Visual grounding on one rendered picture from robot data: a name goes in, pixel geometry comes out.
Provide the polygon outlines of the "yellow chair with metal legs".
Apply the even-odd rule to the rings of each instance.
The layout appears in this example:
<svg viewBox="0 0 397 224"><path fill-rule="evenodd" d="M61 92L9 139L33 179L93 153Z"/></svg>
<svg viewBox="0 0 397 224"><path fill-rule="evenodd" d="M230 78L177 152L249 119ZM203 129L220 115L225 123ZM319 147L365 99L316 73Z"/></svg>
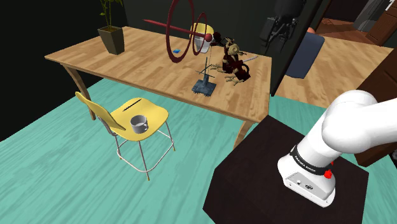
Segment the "yellow chair with metal legs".
<svg viewBox="0 0 397 224"><path fill-rule="evenodd" d="M156 104L142 97L133 98L114 111L109 112L101 105L92 102L87 97L83 96L82 93L76 92L75 95L82 103L86 104L88 108L94 112L96 117L105 126L107 132L115 138L116 153L120 160L126 162L136 171L144 173L148 176L149 172L151 172L155 166L147 168L145 160L143 160L144 169L138 169L122 156L120 148L128 141L136 142L139 146L141 157L144 158L141 142L151 137L154 133L161 132L160 127L162 125L168 124L167 119L169 117L169 112L165 108L157 106ZM138 99L142 100L128 110L123 111L124 108L131 105L133 102L136 102ZM148 130L142 134L136 134L130 124L130 119L136 115L144 115L148 120Z"/></svg>

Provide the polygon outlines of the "dark red and beige figure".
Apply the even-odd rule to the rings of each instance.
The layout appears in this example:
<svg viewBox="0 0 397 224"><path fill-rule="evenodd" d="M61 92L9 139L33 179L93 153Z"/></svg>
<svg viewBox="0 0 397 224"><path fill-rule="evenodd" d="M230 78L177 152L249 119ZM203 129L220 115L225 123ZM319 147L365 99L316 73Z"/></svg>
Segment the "dark red and beige figure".
<svg viewBox="0 0 397 224"><path fill-rule="evenodd" d="M232 81L234 82L234 86L250 79L251 75L249 73L249 66L246 62L253 60L256 57L240 60L239 57L246 53L240 50L238 44L233 38L222 38L219 32L214 32L212 38L213 40L210 45L222 46L224 48L224 56L220 64L210 65L210 69L217 70L220 73L229 74L229 76L225 76L226 82Z"/></svg>

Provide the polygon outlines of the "grey mug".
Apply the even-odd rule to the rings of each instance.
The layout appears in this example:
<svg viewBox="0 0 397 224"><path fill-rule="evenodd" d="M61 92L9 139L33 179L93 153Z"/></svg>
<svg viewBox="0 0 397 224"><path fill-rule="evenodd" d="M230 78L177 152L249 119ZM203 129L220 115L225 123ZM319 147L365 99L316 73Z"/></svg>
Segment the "grey mug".
<svg viewBox="0 0 397 224"><path fill-rule="evenodd" d="M144 115L133 116L130 124L136 134L142 134L148 130L148 120Z"/></svg>

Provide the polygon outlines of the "white and yellow bucket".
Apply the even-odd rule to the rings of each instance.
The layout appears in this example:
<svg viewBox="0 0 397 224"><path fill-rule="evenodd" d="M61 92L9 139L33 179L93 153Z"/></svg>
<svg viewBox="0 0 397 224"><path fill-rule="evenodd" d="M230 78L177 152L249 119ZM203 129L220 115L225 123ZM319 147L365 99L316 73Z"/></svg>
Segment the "white and yellow bucket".
<svg viewBox="0 0 397 224"><path fill-rule="evenodd" d="M198 23L197 28L196 28L196 33L201 33L203 35L206 35L207 33L209 33L209 34L213 35L214 29L209 25L205 25L203 23ZM200 37L200 36L195 36L194 44L195 44L196 51L200 50L201 53L207 53L208 49L210 47L210 42L206 41L203 37Z"/></svg>

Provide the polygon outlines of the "potted plant in dark pot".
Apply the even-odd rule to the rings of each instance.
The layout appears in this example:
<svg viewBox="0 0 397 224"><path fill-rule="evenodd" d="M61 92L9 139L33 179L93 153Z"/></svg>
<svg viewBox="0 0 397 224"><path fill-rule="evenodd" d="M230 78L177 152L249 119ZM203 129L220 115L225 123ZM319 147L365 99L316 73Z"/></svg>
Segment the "potted plant in dark pot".
<svg viewBox="0 0 397 224"><path fill-rule="evenodd" d="M106 26L98 29L98 33L107 51L114 55L119 55L125 51L123 29L112 25L111 4L118 3L123 6L123 0L99 0L103 12L101 16L105 18Z"/></svg>

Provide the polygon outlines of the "blue grey stand with rods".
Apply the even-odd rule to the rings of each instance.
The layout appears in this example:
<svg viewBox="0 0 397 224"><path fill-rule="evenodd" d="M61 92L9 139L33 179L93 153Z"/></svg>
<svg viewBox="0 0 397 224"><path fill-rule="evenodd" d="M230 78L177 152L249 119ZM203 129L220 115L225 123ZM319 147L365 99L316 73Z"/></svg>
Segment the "blue grey stand with rods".
<svg viewBox="0 0 397 224"><path fill-rule="evenodd" d="M196 82L196 84L192 87L192 91L195 94L204 94L206 97L210 97L214 91L214 89L216 88L216 84L215 83L211 83L209 82L209 77L210 75L207 73L207 69L210 67L211 65L207 65L207 60L205 61L205 68L199 72L197 71L199 74L203 74L203 80L198 80Z"/></svg>

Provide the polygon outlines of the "dark blue padded furniture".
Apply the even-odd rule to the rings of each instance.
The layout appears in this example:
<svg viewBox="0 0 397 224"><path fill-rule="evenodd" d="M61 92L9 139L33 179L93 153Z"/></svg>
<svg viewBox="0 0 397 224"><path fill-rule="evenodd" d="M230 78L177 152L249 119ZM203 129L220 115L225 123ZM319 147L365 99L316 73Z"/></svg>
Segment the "dark blue padded furniture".
<svg viewBox="0 0 397 224"><path fill-rule="evenodd" d="M304 79L324 42L324 37L307 32L286 71L286 75L292 78Z"/></svg>

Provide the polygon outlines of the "light wooden table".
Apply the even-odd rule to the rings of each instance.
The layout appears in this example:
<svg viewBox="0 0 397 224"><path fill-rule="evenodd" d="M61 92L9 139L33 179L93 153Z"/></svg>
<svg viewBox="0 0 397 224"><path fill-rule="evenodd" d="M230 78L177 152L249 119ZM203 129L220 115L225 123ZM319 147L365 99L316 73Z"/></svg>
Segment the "light wooden table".
<svg viewBox="0 0 397 224"><path fill-rule="evenodd" d="M124 27L123 34L125 51L119 55L110 54L101 38L96 37L45 58L64 66L84 96L89 94L79 75L81 71L240 119L243 124L235 144L243 140L252 124L268 115L271 58L255 55L248 64L250 79L236 85L225 81L223 73L211 70L211 82L216 88L205 97L193 93L192 87L205 63L220 62L222 47L214 46L209 53L198 55L188 52L181 62L173 63L165 35L133 27Z"/></svg>

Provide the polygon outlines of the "dark robot stand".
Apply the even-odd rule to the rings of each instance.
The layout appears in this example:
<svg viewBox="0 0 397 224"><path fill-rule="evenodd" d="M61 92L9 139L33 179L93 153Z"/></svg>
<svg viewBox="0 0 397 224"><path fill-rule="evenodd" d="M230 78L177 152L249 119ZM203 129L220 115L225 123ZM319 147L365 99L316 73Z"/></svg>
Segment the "dark robot stand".
<svg viewBox="0 0 397 224"><path fill-rule="evenodd" d="M368 172L339 157L336 194L322 208L286 188L277 161L303 135L266 116L215 168L203 210L215 224L362 224Z"/></svg>

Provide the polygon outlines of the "black pen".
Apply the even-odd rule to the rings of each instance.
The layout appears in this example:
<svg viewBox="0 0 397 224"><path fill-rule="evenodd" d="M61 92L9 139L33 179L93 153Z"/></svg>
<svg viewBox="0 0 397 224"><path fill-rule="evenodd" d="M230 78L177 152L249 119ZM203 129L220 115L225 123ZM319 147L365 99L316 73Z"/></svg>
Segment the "black pen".
<svg viewBox="0 0 397 224"><path fill-rule="evenodd" d="M123 109L123 111L128 110L129 108L131 108L133 105L137 104L139 101L141 101L142 99L138 99L136 102L133 102L131 105L127 106L126 108Z"/></svg>

